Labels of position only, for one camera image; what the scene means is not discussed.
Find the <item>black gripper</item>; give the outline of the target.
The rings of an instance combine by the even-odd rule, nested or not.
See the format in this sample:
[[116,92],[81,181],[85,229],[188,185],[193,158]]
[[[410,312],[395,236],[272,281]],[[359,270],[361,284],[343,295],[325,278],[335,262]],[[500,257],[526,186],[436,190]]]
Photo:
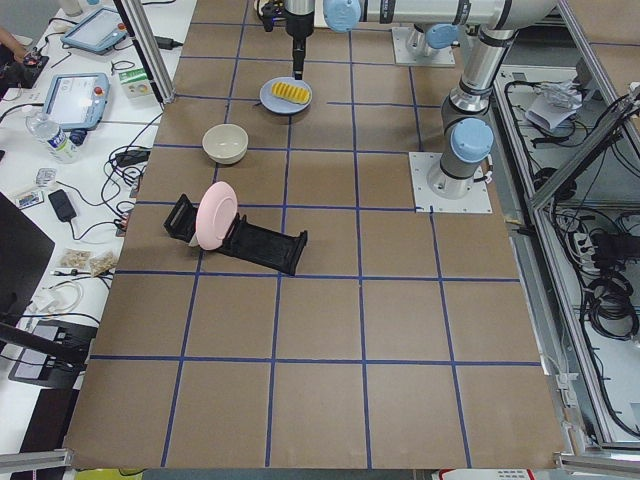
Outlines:
[[295,80],[301,80],[304,72],[306,40],[314,31],[315,1],[285,0],[284,14],[286,32],[293,39],[292,75]]

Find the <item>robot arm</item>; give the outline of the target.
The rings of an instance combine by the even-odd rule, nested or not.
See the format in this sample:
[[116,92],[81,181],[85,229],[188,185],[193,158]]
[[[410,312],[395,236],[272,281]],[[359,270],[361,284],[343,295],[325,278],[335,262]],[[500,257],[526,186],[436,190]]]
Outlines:
[[414,24],[405,41],[407,51],[416,57],[429,57],[450,47],[458,38],[458,28],[447,23]]
[[477,40],[459,83],[443,102],[441,116],[449,130],[466,118],[481,119],[498,70],[517,32],[542,20],[554,1],[325,1],[330,29],[344,33],[360,22],[477,25]]

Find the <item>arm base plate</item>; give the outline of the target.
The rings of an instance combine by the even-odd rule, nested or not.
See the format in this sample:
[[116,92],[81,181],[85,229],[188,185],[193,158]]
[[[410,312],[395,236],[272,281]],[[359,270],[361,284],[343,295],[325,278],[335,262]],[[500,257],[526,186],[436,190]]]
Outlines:
[[417,212],[492,214],[487,181],[481,167],[465,180],[447,177],[440,170],[438,152],[410,152],[409,164]]
[[451,24],[414,24],[391,30],[394,59],[401,66],[453,68],[452,45],[458,29]]

